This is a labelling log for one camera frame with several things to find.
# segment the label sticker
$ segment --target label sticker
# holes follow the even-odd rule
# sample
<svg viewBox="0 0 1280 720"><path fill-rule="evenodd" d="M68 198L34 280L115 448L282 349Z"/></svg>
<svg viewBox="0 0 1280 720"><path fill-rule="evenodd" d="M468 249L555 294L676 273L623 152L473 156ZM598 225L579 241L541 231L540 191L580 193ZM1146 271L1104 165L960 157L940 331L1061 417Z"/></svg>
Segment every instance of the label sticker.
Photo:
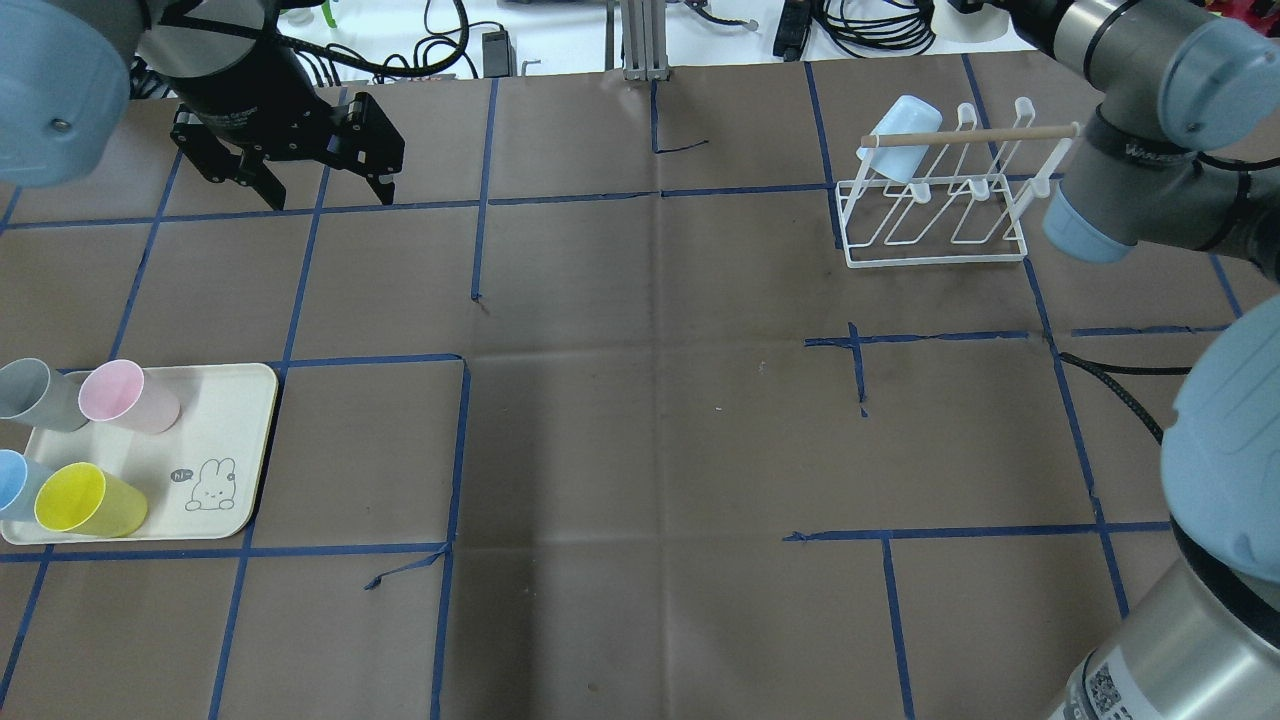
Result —
<svg viewBox="0 0 1280 720"><path fill-rule="evenodd" d="M1165 720L1138 688L1119 647L1088 674L1084 687L1098 720Z"/></svg>

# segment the cable connector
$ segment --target cable connector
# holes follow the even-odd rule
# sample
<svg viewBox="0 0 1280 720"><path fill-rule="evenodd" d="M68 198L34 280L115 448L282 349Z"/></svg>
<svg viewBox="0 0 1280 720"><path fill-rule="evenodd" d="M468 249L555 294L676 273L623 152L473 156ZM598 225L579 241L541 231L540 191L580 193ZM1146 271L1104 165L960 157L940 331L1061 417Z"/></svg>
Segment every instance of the cable connector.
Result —
<svg viewBox="0 0 1280 720"><path fill-rule="evenodd" d="M786 0L778 18L778 33L773 37L773 56L783 63L794 63L804 55L813 22L813 0Z"/></svg>

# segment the metal post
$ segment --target metal post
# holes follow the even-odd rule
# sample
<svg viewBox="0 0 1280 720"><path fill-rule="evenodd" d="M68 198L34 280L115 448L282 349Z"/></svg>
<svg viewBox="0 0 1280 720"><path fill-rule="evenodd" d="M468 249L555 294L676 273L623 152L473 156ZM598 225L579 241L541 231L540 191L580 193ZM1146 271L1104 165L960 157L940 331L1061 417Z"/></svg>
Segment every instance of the metal post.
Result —
<svg viewBox="0 0 1280 720"><path fill-rule="evenodd" d="M666 0L622 0L622 54L627 79L667 79Z"/></svg>

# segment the blue cup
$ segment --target blue cup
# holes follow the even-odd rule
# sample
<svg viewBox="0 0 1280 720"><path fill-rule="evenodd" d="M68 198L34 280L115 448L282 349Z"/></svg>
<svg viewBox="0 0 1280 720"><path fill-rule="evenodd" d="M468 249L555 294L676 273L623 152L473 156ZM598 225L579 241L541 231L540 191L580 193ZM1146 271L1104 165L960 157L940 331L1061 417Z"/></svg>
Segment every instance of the blue cup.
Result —
<svg viewBox="0 0 1280 720"><path fill-rule="evenodd" d="M54 471L22 456L0 450L0 520L36 521L36 495Z"/></svg>

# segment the cream plastic tray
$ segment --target cream plastic tray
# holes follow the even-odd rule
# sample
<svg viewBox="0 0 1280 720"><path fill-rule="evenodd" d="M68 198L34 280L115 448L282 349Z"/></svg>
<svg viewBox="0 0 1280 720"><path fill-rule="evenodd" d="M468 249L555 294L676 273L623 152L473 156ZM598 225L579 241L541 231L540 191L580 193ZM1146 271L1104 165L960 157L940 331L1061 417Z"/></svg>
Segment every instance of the cream plastic tray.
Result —
<svg viewBox="0 0 1280 720"><path fill-rule="evenodd" d="M35 523L0 521L13 544L212 539L233 536L253 514L271 430L275 372L261 364L147 368L182 400L168 430L148 436L102 423L73 433L37 429L27 457L54 470L88 461L147 496L147 519L132 536L52 533ZM69 375L83 380L88 373Z"/></svg>

